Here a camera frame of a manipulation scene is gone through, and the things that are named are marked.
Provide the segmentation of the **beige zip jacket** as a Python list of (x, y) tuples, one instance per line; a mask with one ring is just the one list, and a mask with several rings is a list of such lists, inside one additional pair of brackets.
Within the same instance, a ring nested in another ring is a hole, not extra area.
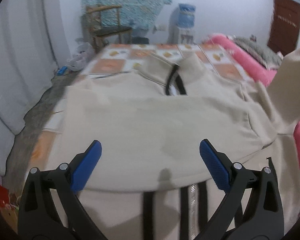
[(269, 86), (228, 80), (195, 57), (174, 64), (165, 94), (149, 90), (116, 96), (128, 87), (95, 83), (68, 87), (61, 138), (47, 168), (70, 162), (98, 140), (102, 156), (79, 200), (108, 239), (142, 239), (143, 196), (154, 194), (155, 239), (183, 239), (181, 208), (189, 209), (189, 237), (199, 233), (199, 209), (210, 218), (224, 193), (204, 165), (204, 139), (233, 162), (260, 170), (273, 163), (285, 230), (300, 212), (300, 166), (293, 137), (300, 121), (300, 49), (286, 55)]

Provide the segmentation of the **red box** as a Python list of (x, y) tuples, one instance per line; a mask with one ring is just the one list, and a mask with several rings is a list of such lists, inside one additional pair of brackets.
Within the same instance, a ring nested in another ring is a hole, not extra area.
[(18, 231), (18, 207), (10, 203), (8, 189), (0, 185), (0, 215), (14, 231)]

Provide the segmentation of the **pink floral blanket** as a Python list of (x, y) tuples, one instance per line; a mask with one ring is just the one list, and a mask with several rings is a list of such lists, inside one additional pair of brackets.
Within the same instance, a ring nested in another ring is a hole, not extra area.
[[(211, 34), (207, 39), (208, 44), (218, 44), (232, 55), (243, 69), (253, 78), (254, 81), (261, 81), (268, 86), (276, 75), (276, 70), (267, 70), (258, 63), (249, 53), (236, 45), (234, 41), (223, 34)], [(300, 122), (294, 130), (294, 139), (298, 151), (298, 159), (300, 164)]]

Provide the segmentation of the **small blue object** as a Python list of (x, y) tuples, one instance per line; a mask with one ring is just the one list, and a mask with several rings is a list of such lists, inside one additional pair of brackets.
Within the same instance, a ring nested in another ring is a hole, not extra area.
[(57, 76), (64, 75), (66, 73), (67, 69), (68, 69), (67, 66), (62, 66), (61, 68), (58, 68), (56, 75)]

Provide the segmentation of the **grey green quilt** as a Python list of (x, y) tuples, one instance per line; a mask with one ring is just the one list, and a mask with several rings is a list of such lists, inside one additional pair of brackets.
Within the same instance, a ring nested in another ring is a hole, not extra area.
[(244, 37), (235, 37), (233, 42), (245, 50), (258, 63), (264, 66), (264, 68), (278, 69), (280, 67), (282, 58), (267, 46), (259, 45), (255, 41)]

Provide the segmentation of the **white curtain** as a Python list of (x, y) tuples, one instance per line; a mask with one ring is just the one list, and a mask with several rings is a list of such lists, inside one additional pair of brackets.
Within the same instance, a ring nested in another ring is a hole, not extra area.
[(53, 53), (44, 0), (0, 2), (0, 176), (26, 113), (52, 86)]

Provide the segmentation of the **orange patterned bed sheet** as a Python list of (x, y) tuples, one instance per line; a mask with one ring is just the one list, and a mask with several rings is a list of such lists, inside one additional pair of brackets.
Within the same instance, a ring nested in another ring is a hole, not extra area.
[(111, 89), (116, 86), (113, 78), (119, 77), (128, 87), (115, 90), (116, 96), (130, 96), (141, 93), (139, 79), (150, 82), (149, 90), (165, 94), (166, 82), (174, 64), (181, 64), (189, 57), (195, 57), (201, 66), (216, 75), (237, 82), (251, 82), (247, 73), (250, 63), (256, 61), (229, 40), (224, 44), (208, 41), (199, 45), (122, 45), (113, 44), (97, 55), (82, 74), (70, 83), (83, 89), (92, 89), (95, 83), (105, 83)]

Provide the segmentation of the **white plastic bag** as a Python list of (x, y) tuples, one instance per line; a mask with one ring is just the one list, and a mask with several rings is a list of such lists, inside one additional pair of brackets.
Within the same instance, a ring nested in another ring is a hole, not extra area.
[(84, 42), (77, 47), (76, 53), (72, 55), (72, 58), (67, 60), (67, 67), (73, 71), (78, 72), (83, 70), (88, 63), (95, 57), (95, 50), (93, 46)]

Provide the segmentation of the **wooden chair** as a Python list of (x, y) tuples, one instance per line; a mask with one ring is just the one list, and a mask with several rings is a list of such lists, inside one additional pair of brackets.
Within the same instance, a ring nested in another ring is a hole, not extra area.
[[(118, 36), (119, 44), (122, 44), (123, 35), (128, 35), (128, 44), (132, 43), (133, 28), (121, 24), (120, 9), (122, 5), (86, 5), (85, 18), (87, 20), (87, 29), (91, 37), (94, 49), (100, 49), (106, 46), (105, 39), (111, 36)], [(116, 10), (116, 23), (104, 25), (102, 23), (102, 13), (105, 11)]]

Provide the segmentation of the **white water dispenser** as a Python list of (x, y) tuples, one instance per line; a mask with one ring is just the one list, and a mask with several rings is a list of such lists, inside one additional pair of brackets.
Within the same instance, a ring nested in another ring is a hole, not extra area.
[(168, 41), (170, 44), (194, 44), (196, 32), (193, 28), (174, 26)]

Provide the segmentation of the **brown wooden door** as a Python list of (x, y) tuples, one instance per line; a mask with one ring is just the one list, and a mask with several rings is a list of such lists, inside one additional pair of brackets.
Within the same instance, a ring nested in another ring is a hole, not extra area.
[(274, 0), (273, 19), (267, 46), (283, 56), (296, 49), (300, 34), (300, 3)]

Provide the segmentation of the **blue water bottle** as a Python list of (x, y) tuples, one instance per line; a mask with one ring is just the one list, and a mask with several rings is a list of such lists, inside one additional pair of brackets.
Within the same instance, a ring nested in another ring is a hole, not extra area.
[(179, 4), (178, 27), (193, 28), (195, 19), (196, 7), (191, 4)]

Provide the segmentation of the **wall power socket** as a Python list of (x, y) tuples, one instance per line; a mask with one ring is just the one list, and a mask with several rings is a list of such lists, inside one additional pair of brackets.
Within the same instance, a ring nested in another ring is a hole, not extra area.
[(166, 31), (167, 25), (165, 24), (156, 24), (153, 28), (153, 32), (156, 33), (157, 31)]

